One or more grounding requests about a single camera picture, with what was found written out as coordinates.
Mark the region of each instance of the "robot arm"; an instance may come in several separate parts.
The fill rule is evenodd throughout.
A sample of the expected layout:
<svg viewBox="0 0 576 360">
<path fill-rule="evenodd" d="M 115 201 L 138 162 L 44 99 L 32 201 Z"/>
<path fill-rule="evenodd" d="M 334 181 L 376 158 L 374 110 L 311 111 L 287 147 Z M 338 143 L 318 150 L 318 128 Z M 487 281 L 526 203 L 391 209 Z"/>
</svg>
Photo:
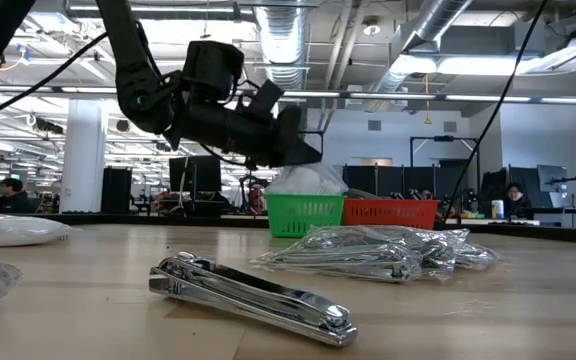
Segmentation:
<svg viewBox="0 0 576 360">
<path fill-rule="evenodd" d="M 287 106 L 274 119 L 271 109 L 283 91 L 266 81 L 244 106 L 224 107 L 242 74 L 244 55 L 229 44 L 193 41 L 183 71 L 161 74 L 141 24 L 127 0 L 96 0 L 116 61 L 117 101 L 140 129 L 163 134 L 173 149 L 181 138 L 248 158 L 247 166 L 300 165 L 321 161 L 321 153 L 298 137 L 301 110 Z M 0 54 L 34 0 L 0 0 Z"/>
</svg>

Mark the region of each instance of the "green basket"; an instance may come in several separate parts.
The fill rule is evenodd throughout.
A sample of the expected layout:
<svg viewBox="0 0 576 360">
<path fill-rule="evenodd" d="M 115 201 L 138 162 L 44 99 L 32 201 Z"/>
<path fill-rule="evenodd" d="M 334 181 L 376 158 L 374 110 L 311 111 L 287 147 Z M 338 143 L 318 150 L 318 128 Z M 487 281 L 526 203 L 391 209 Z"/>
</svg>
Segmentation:
<svg viewBox="0 0 576 360">
<path fill-rule="evenodd" d="M 266 194 L 270 233 L 300 238 L 310 225 L 341 225 L 345 196 Z"/>
</svg>

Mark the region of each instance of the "ceiling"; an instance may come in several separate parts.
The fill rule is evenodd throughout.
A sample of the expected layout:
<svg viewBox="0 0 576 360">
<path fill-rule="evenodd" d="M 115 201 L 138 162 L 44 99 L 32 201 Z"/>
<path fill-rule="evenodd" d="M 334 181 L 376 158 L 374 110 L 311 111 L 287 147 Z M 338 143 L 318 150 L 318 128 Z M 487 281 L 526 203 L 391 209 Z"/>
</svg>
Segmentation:
<svg viewBox="0 0 576 360">
<path fill-rule="evenodd" d="M 378 81 L 390 67 L 389 46 L 398 24 L 414 19 L 419 11 L 420 0 L 373 1 L 366 9 L 366 16 L 376 16 L 380 31 L 375 35 L 359 32 L 350 57 L 351 64 L 343 74 L 341 86 L 361 85 L 364 88 Z M 93 1 L 78 3 L 94 4 Z M 148 5 L 154 1 L 140 1 Z M 196 1 L 162 2 L 172 5 L 195 6 L 201 9 L 205 3 Z M 231 6 L 230 3 L 219 5 Z M 490 1 L 475 0 L 462 14 L 454 26 L 479 26 L 481 28 L 507 28 L 517 22 L 530 19 L 539 1 Z M 321 90 L 332 52 L 334 33 L 338 31 L 338 20 L 343 10 L 343 1 L 327 0 L 317 8 L 310 9 L 308 28 L 306 29 L 306 89 Z M 576 1 L 551 1 L 549 17 L 559 19 L 576 15 Z M 181 69 L 186 56 L 187 44 L 192 40 L 208 38 L 236 45 L 245 54 L 245 74 L 255 83 L 266 79 L 266 60 L 259 41 L 257 25 L 251 22 L 234 23 L 232 21 L 205 21 L 203 13 L 198 11 L 197 20 L 180 20 L 170 16 L 165 20 L 142 20 L 148 36 L 150 49 L 158 62 L 162 73 Z M 68 19 L 36 15 L 27 17 L 5 51 L 6 62 L 0 69 L 0 85 L 31 85 L 41 80 L 62 64 L 74 51 L 81 48 L 90 39 L 104 31 L 99 19 Z M 73 64 L 51 82 L 53 86 L 97 87 L 114 86 L 114 59 L 107 40 L 94 51 L 89 51 L 81 61 Z M 428 78 L 410 76 L 403 86 L 409 92 L 450 92 L 460 94 L 497 94 L 503 87 L 506 77 L 429 74 Z M 537 95 L 576 95 L 576 75 L 518 78 L 516 92 L 531 92 Z M 0 103 L 9 95 L 0 93 Z M 50 183 L 47 179 L 57 180 L 63 162 L 63 136 L 52 136 L 52 141 L 39 141 L 46 134 L 36 130 L 32 124 L 33 116 L 46 119 L 64 128 L 67 132 L 68 98 L 50 95 L 27 97 L 15 105 L 0 112 L 0 168 L 42 169 L 42 164 L 52 164 L 44 168 L 50 176 L 39 176 L 38 183 Z M 114 166 L 129 166 L 135 169 L 135 181 L 158 183 L 167 182 L 167 159 L 170 153 L 159 151 L 151 140 L 160 141 L 154 135 L 144 133 L 132 126 L 127 132 L 117 130 L 117 121 L 125 119 L 113 99 L 104 99 L 109 112 L 107 163 Z M 425 102 L 408 103 L 407 110 L 425 109 Z M 467 103 L 432 103 L 433 110 L 467 109 Z M 185 142 L 179 153 L 173 155 L 205 154 L 205 151 L 192 142 Z M 21 166 L 18 163 L 34 164 Z M 237 177 L 245 173 L 243 169 L 224 167 L 224 183 L 228 186 L 238 184 Z M 274 171 L 261 169 L 257 175 L 271 177 Z"/>
</svg>

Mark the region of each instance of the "plastic basket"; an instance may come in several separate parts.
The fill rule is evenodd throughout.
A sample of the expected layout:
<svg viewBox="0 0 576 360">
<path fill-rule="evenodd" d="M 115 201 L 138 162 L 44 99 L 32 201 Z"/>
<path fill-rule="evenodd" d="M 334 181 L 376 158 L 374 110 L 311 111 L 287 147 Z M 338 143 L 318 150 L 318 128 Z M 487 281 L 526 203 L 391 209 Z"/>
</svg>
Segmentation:
<svg viewBox="0 0 576 360">
<path fill-rule="evenodd" d="M 346 225 L 401 225 L 432 230 L 439 201 L 346 199 Z"/>
<path fill-rule="evenodd" d="M 274 237 L 303 237 L 310 225 L 341 225 L 344 196 L 266 194 L 264 198 Z"/>
</svg>

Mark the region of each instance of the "white bag in basket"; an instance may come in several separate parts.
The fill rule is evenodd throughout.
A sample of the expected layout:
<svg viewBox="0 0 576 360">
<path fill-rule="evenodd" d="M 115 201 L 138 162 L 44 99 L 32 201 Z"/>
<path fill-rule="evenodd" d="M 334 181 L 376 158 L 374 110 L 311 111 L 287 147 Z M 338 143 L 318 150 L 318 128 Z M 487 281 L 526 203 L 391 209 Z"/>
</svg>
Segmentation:
<svg viewBox="0 0 576 360">
<path fill-rule="evenodd" d="M 77 229 L 57 221 L 0 214 L 0 246 L 43 244 L 63 240 Z"/>
<path fill-rule="evenodd" d="M 341 195 L 346 191 L 340 174 L 324 163 L 286 166 L 266 188 L 268 194 Z"/>
</svg>

